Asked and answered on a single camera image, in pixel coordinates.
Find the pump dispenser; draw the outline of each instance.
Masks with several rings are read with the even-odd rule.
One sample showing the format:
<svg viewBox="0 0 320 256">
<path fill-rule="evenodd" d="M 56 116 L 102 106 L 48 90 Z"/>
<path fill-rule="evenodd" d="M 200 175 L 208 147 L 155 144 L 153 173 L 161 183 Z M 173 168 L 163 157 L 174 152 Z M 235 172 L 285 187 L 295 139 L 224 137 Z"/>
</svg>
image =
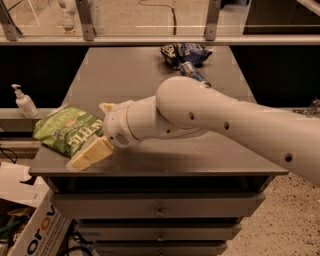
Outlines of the pump dispenser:
<svg viewBox="0 0 320 256">
<path fill-rule="evenodd" d="M 12 88 L 17 96 L 16 103 L 26 118 L 33 118 L 38 115 L 39 110 L 29 95 L 25 95 L 20 89 L 21 85 L 13 84 Z"/>
</svg>

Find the pump bottle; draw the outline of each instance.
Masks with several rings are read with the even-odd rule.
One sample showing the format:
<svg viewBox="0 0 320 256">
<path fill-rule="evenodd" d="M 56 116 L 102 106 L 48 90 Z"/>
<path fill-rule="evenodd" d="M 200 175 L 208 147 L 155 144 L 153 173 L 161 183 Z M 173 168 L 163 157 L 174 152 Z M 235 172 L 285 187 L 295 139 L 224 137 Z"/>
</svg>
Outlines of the pump bottle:
<svg viewBox="0 0 320 256">
<path fill-rule="evenodd" d="M 18 84 L 12 85 L 12 88 L 15 90 L 14 93 L 17 96 L 16 103 L 26 118 L 33 118 L 38 115 L 39 110 L 35 106 L 30 96 L 25 95 L 20 89 L 18 89 L 20 87 L 21 86 Z"/>
</svg>

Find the drawer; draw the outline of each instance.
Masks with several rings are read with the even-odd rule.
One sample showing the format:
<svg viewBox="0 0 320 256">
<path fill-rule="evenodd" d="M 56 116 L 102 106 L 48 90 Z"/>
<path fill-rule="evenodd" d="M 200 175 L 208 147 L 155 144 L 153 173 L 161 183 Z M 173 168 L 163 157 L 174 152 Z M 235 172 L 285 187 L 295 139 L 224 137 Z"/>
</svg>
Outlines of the drawer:
<svg viewBox="0 0 320 256">
<path fill-rule="evenodd" d="M 53 204 L 67 218 L 248 217 L 263 202 L 261 193 L 231 194 L 55 194 Z"/>
<path fill-rule="evenodd" d="M 240 224 L 133 222 L 119 224 L 83 224 L 77 226 L 87 241 L 178 241 L 232 240 L 241 230 Z"/>
<path fill-rule="evenodd" d="M 215 256 L 226 249 L 225 243 L 97 243 L 100 256 Z"/>
</svg>

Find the white bottle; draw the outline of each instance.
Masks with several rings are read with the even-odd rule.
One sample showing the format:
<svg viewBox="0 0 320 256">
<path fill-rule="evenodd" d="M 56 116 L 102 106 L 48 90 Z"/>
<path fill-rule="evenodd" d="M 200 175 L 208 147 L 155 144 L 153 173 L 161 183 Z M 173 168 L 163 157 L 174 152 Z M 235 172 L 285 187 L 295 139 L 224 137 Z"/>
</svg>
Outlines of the white bottle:
<svg viewBox="0 0 320 256">
<path fill-rule="evenodd" d="M 18 84 L 13 84 L 12 88 L 15 90 L 14 93 L 17 96 L 16 103 L 24 116 L 26 118 L 32 118 L 38 115 L 39 110 L 34 105 L 32 99 L 29 95 L 25 95 L 21 90 L 18 88 L 21 87 Z"/>
</svg>

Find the table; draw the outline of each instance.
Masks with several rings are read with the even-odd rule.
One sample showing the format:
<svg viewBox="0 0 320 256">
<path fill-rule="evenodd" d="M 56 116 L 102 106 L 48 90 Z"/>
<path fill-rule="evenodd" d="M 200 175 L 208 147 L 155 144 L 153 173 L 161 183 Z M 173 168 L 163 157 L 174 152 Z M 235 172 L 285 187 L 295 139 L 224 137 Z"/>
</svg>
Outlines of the table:
<svg viewBox="0 0 320 256">
<path fill-rule="evenodd" d="M 211 50 L 199 70 L 213 88 L 255 102 L 229 47 Z M 178 75 L 156 47 L 90 48 L 64 103 L 103 118 L 99 103 L 152 96 Z M 288 173 L 213 132 L 116 148 L 79 173 L 66 170 L 68 160 L 41 146 L 30 174 L 44 178 L 54 205 L 102 256 L 220 255 L 267 185 Z"/>
</svg>

